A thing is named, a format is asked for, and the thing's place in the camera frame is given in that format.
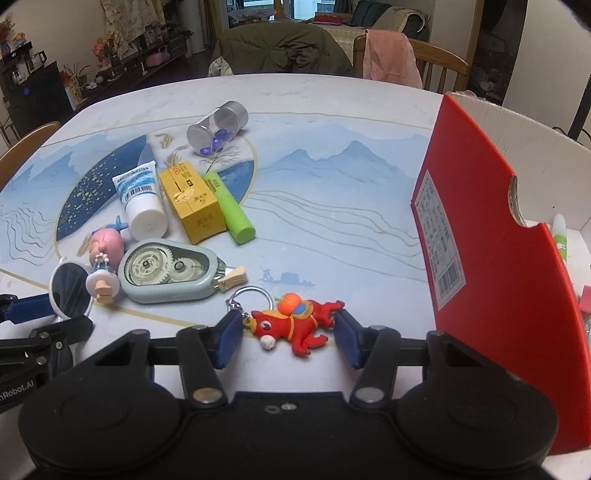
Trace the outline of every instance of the pink towel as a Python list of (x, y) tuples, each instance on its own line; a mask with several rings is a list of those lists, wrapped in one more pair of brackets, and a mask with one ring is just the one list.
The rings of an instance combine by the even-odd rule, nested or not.
[(366, 30), (363, 78), (423, 88), (413, 47), (406, 35), (389, 30)]

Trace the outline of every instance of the gear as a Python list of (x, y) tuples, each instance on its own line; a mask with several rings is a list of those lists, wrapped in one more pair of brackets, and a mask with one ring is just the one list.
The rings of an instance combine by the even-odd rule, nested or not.
[(181, 257), (175, 260), (170, 278), (173, 281), (196, 280), (205, 272), (201, 263), (192, 258)]
[(173, 269), (174, 257), (168, 247), (146, 244), (128, 258), (125, 276), (133, 285), (159, 285), (170, 280)]

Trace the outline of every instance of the yellow box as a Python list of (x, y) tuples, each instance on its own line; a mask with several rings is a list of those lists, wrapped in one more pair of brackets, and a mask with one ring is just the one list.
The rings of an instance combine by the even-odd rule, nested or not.
[(226, 230), (217, 198), (188, 161), (163, 171), (160, 182), (193, 245)]

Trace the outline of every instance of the vase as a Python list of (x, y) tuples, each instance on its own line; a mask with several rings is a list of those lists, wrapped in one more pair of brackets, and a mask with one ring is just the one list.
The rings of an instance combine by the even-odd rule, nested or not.
[(7, 42), (3, 41), (0, 43), (0, 54), (2, 54), (2, 58), (10, 53), (10, 45)]

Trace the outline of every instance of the barcode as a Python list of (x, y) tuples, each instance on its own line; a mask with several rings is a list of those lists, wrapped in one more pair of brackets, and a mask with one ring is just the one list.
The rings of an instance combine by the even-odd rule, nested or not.
[(125, 202), (127, 202), (127, 200), (129, 200), (132, 196), (134, 196), (135, 194), (139, 193), (139, 192), (153, 192), (154, 189), (152, 188), (152, 185), (143, 185), (141, 187), (137, 187), (136, 189), (131, 189), (130, 191), (128, 191), (125, 194)]
[(457, 266), (454, 261), (437, 281), (439, 285), (439, 296), (444, 297), (456, 285), (459, 278), (460, 275), (457, 273)]
[(130, 171), (130, 172), (126, 173), (125, 175), (123, 175), (122, 177), (119, 177), (119, 179), (117, 180), (117, 183), (121, 183), (121, 180), (125, 180), (126, 178), (131, 177), (132, 175), (135, 175), (139, 171), (146, 171), (149, 169), (150, 169), (150, 167), (141, 167), (141, 168), (137, 168), (134, 171)]

